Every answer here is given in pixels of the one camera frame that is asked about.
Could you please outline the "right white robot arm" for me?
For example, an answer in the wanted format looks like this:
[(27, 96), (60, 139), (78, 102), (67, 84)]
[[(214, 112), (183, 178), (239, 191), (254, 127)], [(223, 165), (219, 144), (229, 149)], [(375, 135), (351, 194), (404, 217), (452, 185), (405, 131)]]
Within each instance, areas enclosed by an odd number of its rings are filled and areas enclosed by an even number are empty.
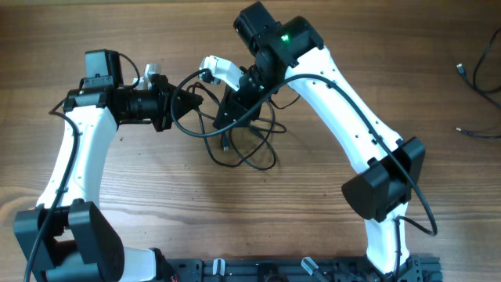
[(424, 160), (418, 139), (404, 140), (382, 122), (349, 85), (315, 28), (302, 16), (273, 19), (260, 2), (243, 9), (234, 28), (254, 57), (247, 70), (217, 56), (200, 65), (200, 78), (227, 86), (215, 127), (253, 119), (261, 100), (287, 86), (318, 114), (344, 150), (355, 177), (341, 190), (364, 219), (366, 257), (381, 274), (395, 274), (409, 258), (400, 222)]

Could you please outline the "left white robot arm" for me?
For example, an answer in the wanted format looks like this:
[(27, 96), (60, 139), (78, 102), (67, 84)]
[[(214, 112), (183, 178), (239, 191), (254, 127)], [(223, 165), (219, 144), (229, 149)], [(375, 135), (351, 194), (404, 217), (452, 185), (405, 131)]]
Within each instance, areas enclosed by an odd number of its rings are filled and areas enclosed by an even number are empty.
[(110, 143), (122, 125), (151, 124), (158, 132), (197, 109), (201, 96), (158, 73), (126, 85), (122, 53), (85, 54), (86, 75), (52, 114), (64, 120), (50, 181), (35, 207), (17, 213), (13, 231), (26, 257), (26, 280), (178, 281), (156, 248), (127, 248), (99, 209)]

